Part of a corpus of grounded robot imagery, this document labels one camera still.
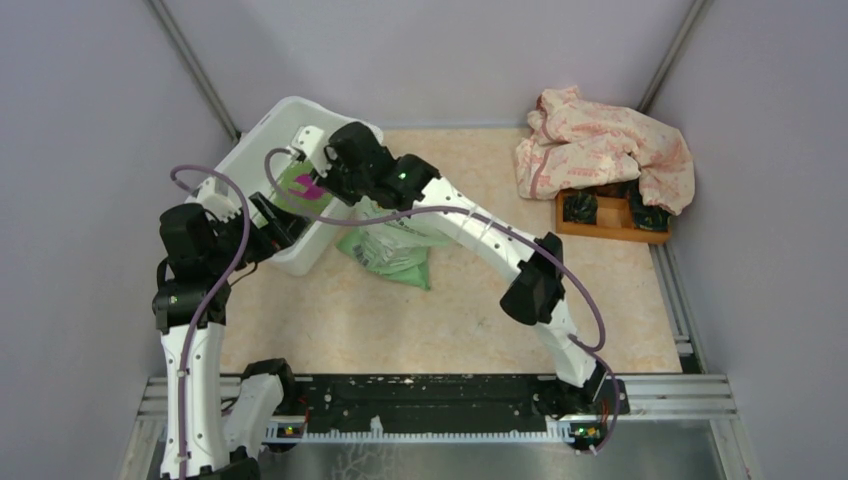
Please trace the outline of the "purple plastic scoop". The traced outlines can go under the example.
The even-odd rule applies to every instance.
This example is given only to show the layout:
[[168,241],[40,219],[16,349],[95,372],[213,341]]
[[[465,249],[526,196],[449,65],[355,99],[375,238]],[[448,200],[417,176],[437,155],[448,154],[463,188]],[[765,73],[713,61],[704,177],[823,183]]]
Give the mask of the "purple plastic scoop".
[[307,201],[317,201],[325,195],[325,191],[313,183],[309,174],[298,175],[292,181],[289,192]]

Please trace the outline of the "white plastic litter box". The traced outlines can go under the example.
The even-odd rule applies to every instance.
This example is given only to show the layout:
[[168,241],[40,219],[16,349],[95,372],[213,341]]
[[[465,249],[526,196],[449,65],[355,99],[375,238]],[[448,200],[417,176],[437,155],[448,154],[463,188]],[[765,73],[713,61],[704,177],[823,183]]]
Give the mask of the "white plastic litter box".
[[[256,192],[271,201],[272,183],[268,180],[264,159],[268,152],[276,147],[289,148],[297,130],[304,125],[315,125],[326,131],[326,143],[329,136],[344,125],[359,121],[368,126],[380,143],[383,143],[383,131],[365,120],[347,117],[326,109],[320,104],[302,97],[290,96],[280,100],[252,130],[246,133],[215,170],[228,176],[241,189],[245,197]],[[277,154],[271,160],[271,172],[275,182],[282,171],[292,162],[291,156]],[[196,203],[189,200],[184,203]],[[230,187],[230,198],[238,201],[236,193]],[[347,219],[352,207],[333,197],[324,213],[320,216]],[[306,275],[325,249],[331,244],[340,227],[324,223],[311,223],[308,230],[292,246],[276,253],[267,262],[281,271],[293,276]]]

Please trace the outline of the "green cat litter bag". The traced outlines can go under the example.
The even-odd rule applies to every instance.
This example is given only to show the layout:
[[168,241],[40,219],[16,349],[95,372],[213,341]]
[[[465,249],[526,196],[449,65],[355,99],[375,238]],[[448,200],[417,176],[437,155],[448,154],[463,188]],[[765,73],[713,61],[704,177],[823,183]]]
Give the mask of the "green cat litter bag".
[[386,280],[429,291],[429,253],[453,242],[417,217],[353,227],[336,248],[366,271]]

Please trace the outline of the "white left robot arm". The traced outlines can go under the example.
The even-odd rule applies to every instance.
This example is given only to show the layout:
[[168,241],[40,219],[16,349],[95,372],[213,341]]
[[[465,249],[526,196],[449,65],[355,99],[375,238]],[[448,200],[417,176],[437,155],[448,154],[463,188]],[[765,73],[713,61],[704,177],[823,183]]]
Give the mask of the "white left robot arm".
[[167,439],[163,479],[257,479],[259,451],[271,417],[292,411],[300,388],[283,358],[249,364],[230,411],[222,408],[220,354],[226,329],[229,276],[291,246],[307,227],[264,195],[250,202],[265,219],[246,222],[242,210],[214,214],[199,203],[160,217],[167,256],[157,267],[152,301],[167,367]]

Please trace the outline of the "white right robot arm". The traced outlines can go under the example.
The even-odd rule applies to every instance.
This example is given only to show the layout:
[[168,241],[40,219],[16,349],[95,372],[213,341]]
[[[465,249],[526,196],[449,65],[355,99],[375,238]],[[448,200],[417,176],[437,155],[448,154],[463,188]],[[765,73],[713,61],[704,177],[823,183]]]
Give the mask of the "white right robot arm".
[[380,225],[419,220],[486,261],[509,283],[500,300],[514,321],[534,328],[554,361],[563,398],[576,412],[590,411],[602,398],[603,370],[589,347],[577,339],[562,260],[563,244],[554,233],[534,237],[502,223],[462,194],[424,159],[394,157],[361,122],[348,123],[322,140],[310,155],[315,183],[348,206],[373,201],[385,215],[353,221]]

